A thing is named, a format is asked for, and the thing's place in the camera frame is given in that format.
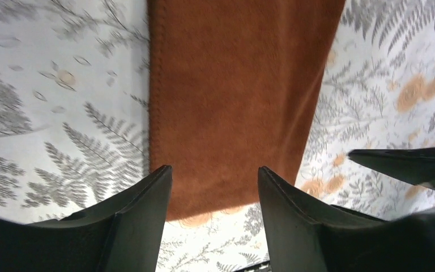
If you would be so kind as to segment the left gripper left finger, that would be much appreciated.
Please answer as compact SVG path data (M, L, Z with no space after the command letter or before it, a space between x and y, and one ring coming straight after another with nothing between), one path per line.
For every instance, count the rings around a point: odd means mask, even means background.
M155 271L171 188L164 165L60 220L0 219L0 271Z

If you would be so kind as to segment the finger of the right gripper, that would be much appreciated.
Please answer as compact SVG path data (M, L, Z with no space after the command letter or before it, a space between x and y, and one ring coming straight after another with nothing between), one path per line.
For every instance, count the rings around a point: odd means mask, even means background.
M356 149L351 161L411 185L435 190L435 147L414 150Z

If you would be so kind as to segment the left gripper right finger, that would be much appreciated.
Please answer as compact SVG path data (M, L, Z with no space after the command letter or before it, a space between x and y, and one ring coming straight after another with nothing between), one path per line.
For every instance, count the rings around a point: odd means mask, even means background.
M435 271L435 214L384 221L351 212L258 170L273 271Z

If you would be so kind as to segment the brown towel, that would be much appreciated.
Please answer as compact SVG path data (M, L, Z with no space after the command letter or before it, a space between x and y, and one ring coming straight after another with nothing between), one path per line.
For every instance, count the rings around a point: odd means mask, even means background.
M344 1L149 1L150 167L173 167L167 219L294 182Z

